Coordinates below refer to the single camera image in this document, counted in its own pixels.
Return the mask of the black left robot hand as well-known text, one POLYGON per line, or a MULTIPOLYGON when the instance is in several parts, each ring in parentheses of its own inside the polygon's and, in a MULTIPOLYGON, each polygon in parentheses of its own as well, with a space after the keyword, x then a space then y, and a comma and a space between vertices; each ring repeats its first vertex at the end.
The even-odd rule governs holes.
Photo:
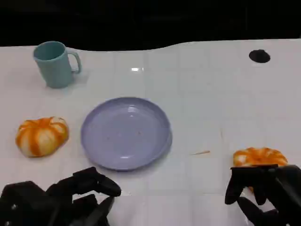
POLYGON ((107 226, 121 188, 90 167, 52 184, 46 191, 32 181, 8 184, 0 195, 2 226, 107 226))

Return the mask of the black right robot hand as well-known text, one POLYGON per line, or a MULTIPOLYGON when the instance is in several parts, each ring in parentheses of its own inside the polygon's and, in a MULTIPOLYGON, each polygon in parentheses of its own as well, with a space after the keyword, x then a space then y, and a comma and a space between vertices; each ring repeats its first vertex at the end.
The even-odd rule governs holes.
POLYGON ((238 203, 255 226, 301 224, 301 170, 296 165, 232 167, 225 204, 238 203))

